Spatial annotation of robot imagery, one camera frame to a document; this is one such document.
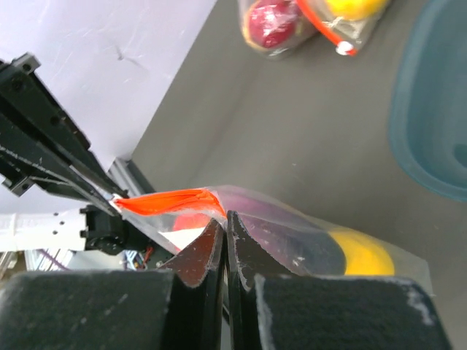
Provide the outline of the purple fake eggplant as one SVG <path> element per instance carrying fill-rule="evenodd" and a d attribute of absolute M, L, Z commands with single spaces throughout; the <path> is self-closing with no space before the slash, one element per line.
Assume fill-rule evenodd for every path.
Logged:
<path fill-rule="evenodd" d="M 227 192 L 222 202 L 225 209 L 238 213 L 250 236 L 291 272 L 300 276 L 344 274 L 342 249 L 307 215 L 256 192 Z"/>

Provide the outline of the far fake lemon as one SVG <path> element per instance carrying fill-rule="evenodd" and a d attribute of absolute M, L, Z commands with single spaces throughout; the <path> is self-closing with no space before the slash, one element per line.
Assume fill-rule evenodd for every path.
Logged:
<path fill-rule="evenodd" d="M 345 20 L 362 20 L 375 15 L 387 5 L 386 0 L 326 0 L 331 13 Z"/>

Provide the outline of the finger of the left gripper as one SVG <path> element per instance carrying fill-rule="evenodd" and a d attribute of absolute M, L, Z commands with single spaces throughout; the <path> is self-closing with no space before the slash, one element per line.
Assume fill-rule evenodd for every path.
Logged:
<path fill-rule="evenodd" d="M 37 185 L 51 195 L 87 201 L 109 215 L 119 212 L 104 193 L 123 190 L 106 174 L 72 120 L 60 114 L 46 131 L 22 117 L 1 114 L 1 174 L 4 186 L 23 195 Z"/>
<path fill-rule="evenodd" d="M 11 62 L 1 62 L 1 114 L 22 117 L 46 131 L 45 123 L 52 117 L 70 116 L 36 75 L 39 66 L 39 61 L 29 52 Z M 127 195 L 123 190 L 119 196 L 125 198 Z"/>

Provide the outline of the red fake tomato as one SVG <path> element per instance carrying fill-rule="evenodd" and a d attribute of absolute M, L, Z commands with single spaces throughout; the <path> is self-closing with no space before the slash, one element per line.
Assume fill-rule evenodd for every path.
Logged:
<path fill-rule="evenodd" d="M 171 231 L 180 230 L 193 230 L 193 229 L 204 229 L 209 222 L 211 217 L 206 214 L 182 214 L 175 218 L 174 223 L 171 227 Z"/>

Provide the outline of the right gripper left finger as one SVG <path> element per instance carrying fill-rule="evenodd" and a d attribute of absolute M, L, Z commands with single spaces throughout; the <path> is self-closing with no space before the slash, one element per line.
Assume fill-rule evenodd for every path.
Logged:
<path fill-rule="evenodd" d="M 18 274 L 1 291 L 1 347 L 218 349 L 224 238 L 211 221 L 151 271 Z"/>

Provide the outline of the yellow fake lemon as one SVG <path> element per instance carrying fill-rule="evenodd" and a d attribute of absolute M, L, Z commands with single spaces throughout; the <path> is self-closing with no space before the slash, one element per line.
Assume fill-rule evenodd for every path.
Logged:
<path fill-rule="evenodd" d="M 393 276 L 395 266 L 387 250 L 374 238 L 355 230 L 331 230 L 346 260 L 345 275 Z"/>

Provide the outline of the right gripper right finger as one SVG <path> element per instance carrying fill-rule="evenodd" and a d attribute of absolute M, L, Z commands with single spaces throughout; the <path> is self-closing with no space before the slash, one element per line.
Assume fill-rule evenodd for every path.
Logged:
<path fill-rule="evenodd" d="M 297 276 L 227 221 L 235 349 L 450 349 L 430 297 L 398 277 Z"/>

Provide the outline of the teal plastic bin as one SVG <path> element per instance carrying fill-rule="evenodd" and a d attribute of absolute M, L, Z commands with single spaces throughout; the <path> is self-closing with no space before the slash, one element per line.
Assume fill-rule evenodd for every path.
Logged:
<path fill-rule="evenodd" d="M 418 184 L 466 201 L 466 2 L 428 1 L 396 75 L 390 149 Z"/>

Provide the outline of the fake red apple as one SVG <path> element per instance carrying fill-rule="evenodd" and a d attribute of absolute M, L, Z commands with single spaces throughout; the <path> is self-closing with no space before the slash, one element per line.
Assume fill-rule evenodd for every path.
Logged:
<path fill-rule="evenodd" d="M 301 32 L 301 12 L 296 1 L 256 1 L 244 15 L 242 32 L 256 50 L 279 48 Z"/>

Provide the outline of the clear zip bag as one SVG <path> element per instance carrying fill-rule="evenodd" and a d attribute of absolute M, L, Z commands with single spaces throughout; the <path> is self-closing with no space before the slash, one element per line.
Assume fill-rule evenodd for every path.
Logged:
<path fill-rule="evenodd" d="M 235 211 L 249 235 L 288 270 L 302 276 L 399 276 L 429 295 L 428 263 L 388 242 L 308 216 L 275 198 L 235 186 L 198 187 L 112 199 L 112 205 L 175 254 L 200 236 L 211 219 L 227 225 Z"/>
<path fill-rule="evenodd" d="M 320 34 L 334 45 L 337 54 L 343 56 L 356 55 L 358 51 L 367 43 L 370 35 L 377 26 L 377 23 L 384 15 L 390 4 L 390 2 L 387 1 L 386 7 L 371 17 L 362 20 L 345 20 L 342 17 L 334 16 L 329 10 L 325 1 L 326 0 L 296 1 L 301 12 L 301 32 L 287 40 L 279 48 L 272 50 L 256 50 L 255 48 L 251 46 L 250 47 L 268 57 L 278 57 L 283 53 L 301 45 L 314 35 Z M 254 2 L 256 1 L 237 2 L 241 32 L 244 15 Z"/>

